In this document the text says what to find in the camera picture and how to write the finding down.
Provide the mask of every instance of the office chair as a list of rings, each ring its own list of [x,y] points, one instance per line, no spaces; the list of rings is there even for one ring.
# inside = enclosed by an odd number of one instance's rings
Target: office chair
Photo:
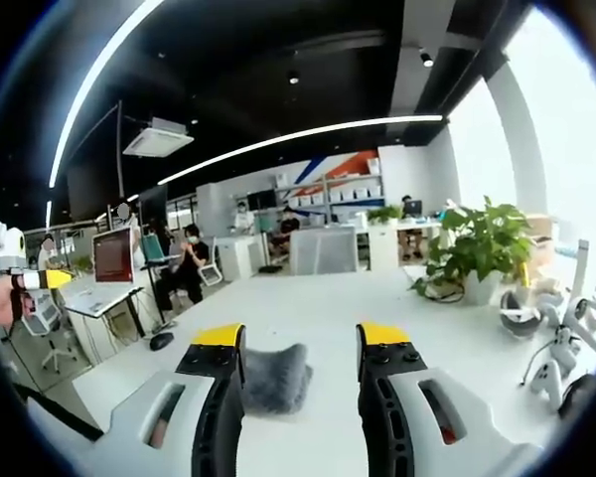
[[[353,227],[307,229],[291,233],[292,275],[323,275],[358,271],[358,240]]]
[[[199,268],[199,276],[206,286],[213,286],[223,281],[223,274],[217,266],[217,239],[212,239],[210,260]]]
[[[35,290],[30,291],[29,294],[35,301],[36,310],[31,316],[22,319],[29,334],[33,337],[45,337],[60,330],[62,328],[62,314],[53,300],[51,292],[49,290]],[[59,374],[60,358],[72,358],[73,361],[77,361],[77,356],[70,347],[65,350],[57,348],[51,338],[49,338],[49,346],[51,351],[42,360],[43,369],[46,370],[49,362],[53,362],[53,369]]]

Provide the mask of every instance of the ceiling light strip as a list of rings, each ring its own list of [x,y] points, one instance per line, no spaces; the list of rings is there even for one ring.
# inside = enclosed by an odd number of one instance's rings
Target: ceiling light strip
[[[267,139],[266,141],[257,142],[255,144],[251,144],[249,146],[241,147],[240,149],[236,149],[231,152],[227,152],[226,154],[222,154],[221,156],[217,156],[213,159],[208,159],[200,164],[195,166],[189,167],[188,169],[184,169],[176,174],[173,174],[170,177],[166,177],[158,182],[158,185],[166,184],[167,182],[174,181],[175,179],[179,179],[186,174],[190,174],[191,172],[198,171],[199,169],[203,169],[204,167],[208,167],[212,164],[216,164],[217,162],[221,162],[224,159],[228,159],[230,157],[237,156],[238,154],[244,154],[245,152],[254,151],[256,149],[260,149],[261,147],[271,146],[272,144],[278,144],[279,142],[290,141],[292,139],[298,139],[299,137],[310,136],[312,134],[320,134],[323,132],[330,132],[330,131],[338,131],[340,129],[350,129],[352,127],[364,127],[364,126],[376,126],[380,124],[394,124],[398,122],[440,122],[444,119],[444,116],[440,114],[427,114],[427,115],[418,115],[418,116],[396,116],[396,117],[379,117],[376,119],[365,119],[362,121],[351,121],[351,122],[341,122],[340,124],[332,124],[330,126],[323,126],[323,127],[316,127],[314,129],[306,129],[304,131],[298,131],[291,134],[287,134],[285,136],[274,137],[273,139]]]
[[[47,229],[51,225],[51,206],[52,205],[53,205],[53,203],[51,201],[47,202],[47,219],[45,221]]]
[[[99,53],[99,56],[90,67],[86,78],[84,78],[83,83],[79,87],[79,91],[73,100],[73,104],[69,110],[69,115],[67,116],[67,120],[64,123],[64,127],[62,128],[62,133],[60,134],[60,141],[58,142],[56,156],[53,160],[53,168],[51,169],[51,178],[49,179],[50,188],[53,189],[56,186],[56,179],[58,178],[60,163],[62,162],[62,157],[67,147],[67,142],[69,141],[71,129],[73,129],[75,120],[77,119],[77,114],[79,113],[86,96],[90,92],[90,89],[97,80],[97,77],[117,49],[128,37],[128,35],[130,35],[130,33],[132,33],[132,31],[137,28],[137,26],[163,2],[164,0],[145,0],[141,5],[139,5],[139,7],[132,12],[132,14],[114,33],[110,40],[108,40],[108,43],[105,47],[103,47],[103,50],[101,50],[101,53]]]

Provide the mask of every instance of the red screen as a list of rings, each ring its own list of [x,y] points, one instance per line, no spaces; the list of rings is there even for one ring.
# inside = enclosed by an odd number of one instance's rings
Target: red screen
[[[121,229],[92,240],[95,281],[132,281],[130,229]]]

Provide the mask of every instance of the air conditioning unit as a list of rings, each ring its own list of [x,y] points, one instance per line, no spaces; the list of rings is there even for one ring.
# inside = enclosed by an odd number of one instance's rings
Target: air conditioning unit
[[[195,138],[186,134],[186,126],[155,117],[123,151],[128,156],[167,157],[190,144]]]

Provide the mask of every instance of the gray fabric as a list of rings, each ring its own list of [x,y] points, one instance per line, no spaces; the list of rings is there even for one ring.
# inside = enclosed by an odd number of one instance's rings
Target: gray fabric
[[[276,352],[245,350],[245,412],[290,414],[299,411],[313,373],[307,366],[305,345],[296,344]]]

